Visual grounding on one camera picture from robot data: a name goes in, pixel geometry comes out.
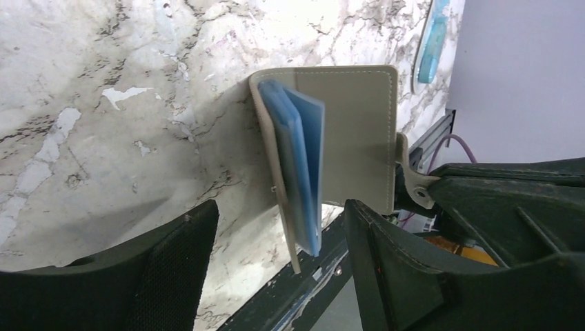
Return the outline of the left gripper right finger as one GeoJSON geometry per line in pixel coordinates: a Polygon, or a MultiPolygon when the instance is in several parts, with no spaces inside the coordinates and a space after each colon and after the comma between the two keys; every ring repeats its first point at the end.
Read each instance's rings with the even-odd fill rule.
{"type": "Polygon", "coordinates": [[[344,207],[364,330],[583,330],[584,255],[505,268],[458,256],[390,224],[358,200],[344,207]]]}

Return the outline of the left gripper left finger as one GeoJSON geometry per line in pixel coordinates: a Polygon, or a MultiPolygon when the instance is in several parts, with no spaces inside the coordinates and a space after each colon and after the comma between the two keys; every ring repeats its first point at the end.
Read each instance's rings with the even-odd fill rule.
{"type": "Polygon", "coordinates": [[[2,330],[192,330],[215,242],[209,199],[107,250],[1,273],[2,330]]]}

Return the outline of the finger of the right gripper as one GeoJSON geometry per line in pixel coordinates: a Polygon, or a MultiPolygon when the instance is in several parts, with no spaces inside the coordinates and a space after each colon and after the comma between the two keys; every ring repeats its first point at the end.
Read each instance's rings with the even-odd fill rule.
{"type": "Polygon", "coordinates": [[[395,207],[436,219],[434,232],[474,241],[500,266],[584,252],[584,159],[537,163],[448,163],[431,173],[431,209],[406,191],[396,167],[395,207]]]}

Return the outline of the grey leather card holder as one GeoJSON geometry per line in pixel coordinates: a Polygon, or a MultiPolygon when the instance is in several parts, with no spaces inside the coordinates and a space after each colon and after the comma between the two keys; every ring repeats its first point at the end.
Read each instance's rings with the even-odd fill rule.
{"type": "Polygon", "coordinates": [[[436,178],[409,164],[397,131],[399,75],[391,65],[271,68],[248,79],[291,265],[321,250],[321,207],[348,199],[388,214],[398,208],[401,166],[411,201],[429,210],[436,178]]]}

